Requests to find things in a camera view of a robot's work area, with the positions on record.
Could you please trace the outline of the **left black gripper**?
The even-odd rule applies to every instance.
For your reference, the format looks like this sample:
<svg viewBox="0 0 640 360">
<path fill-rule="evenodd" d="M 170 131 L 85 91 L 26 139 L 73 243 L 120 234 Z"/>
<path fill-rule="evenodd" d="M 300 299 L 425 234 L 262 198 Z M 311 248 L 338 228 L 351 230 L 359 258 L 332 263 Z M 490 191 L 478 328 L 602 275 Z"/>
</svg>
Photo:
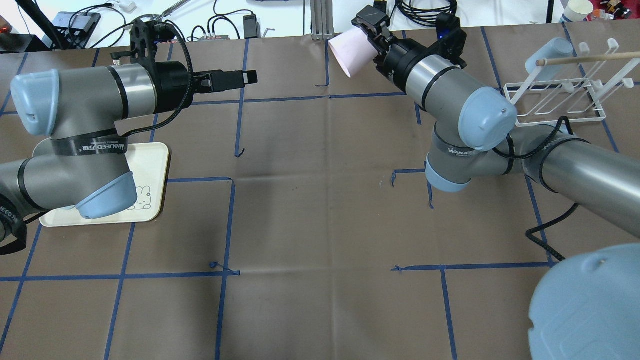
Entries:
<svg viewBox="0 0 640 360">
<path fill-rule="evenodd" d="M 178 61 L 154 63 L 150 68 L 156 93 L 155 113 L 174 111 L 187 92 L 190 72 Z M 226 92 L 258 83 L 256 70 L 207 71 L 202 75 L 203 92 Z"/>
</svg>

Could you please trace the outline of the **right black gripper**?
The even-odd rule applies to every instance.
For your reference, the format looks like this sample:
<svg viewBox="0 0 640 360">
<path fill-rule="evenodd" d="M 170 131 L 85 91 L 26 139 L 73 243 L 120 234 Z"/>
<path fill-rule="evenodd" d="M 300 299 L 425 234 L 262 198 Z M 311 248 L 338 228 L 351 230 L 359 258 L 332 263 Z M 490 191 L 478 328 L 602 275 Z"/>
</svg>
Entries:
<svg viewBox="0 0 640 360">
<path fill-rule="evenodd" d="M 376 70 L 394 85 L 406 85 L 413 67 L 426 57 L 426 47 L 414 39 L 399 39 L 391 34 L 389 16 L 374 6 L 365 6 L 351 23 L 377 50 Z"/>
</svg>

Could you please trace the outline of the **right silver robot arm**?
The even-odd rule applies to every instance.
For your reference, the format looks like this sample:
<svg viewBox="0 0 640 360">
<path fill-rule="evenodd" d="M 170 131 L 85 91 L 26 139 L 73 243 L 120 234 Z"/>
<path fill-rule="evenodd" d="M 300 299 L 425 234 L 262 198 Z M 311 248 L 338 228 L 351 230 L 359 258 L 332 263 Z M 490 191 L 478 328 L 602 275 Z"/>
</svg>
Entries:
<svg viewBox="0 0 640 360">
<path fill-rule="evenodd" d="M 558 263 L 537 285 L 528 331 L 534 360 L 639 358 L 639 244 L 619 244 L 563 257 L 537 233 L 584 207 L 639 235 L 639 162 L 574 135 L 561 116 L 555 125 L 516 126 L 514 103 L 470 76 L 461 55 L 467 35 L 454 14 L 436 18 L 429 47 L 391 34 L 390 18 L 374 6 L 352 20 L 377 70 L 435 118 L 425 176 L 442 192 L 459 192 L 472 178 L 524 173 L 573 201 L 563 215 L 525 235 Z"/>
</svg>

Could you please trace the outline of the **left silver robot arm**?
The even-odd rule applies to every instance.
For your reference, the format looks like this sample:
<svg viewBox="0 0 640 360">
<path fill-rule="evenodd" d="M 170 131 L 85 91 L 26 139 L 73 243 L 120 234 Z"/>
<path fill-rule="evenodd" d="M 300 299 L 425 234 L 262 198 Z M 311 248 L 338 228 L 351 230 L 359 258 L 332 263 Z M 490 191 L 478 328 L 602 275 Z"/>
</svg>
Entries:
<svg viewBox="0 0 640 360">
<path fill-rule="evenodd" d="M 23 127 L 46 141 L 33 157 L 1 165 L 1 239 L 14 237 L 1 254 L 26 249 L 28 215 L 74 207 L 82 218 L 98 219 L 137 202 L 128 135 L 117 132 L 117 121 L 179 112 L 194 94 L 256 82 L 255 70 L 194 72 L 153 59 L 16 76 L 10 92 Z"/>
</svg>

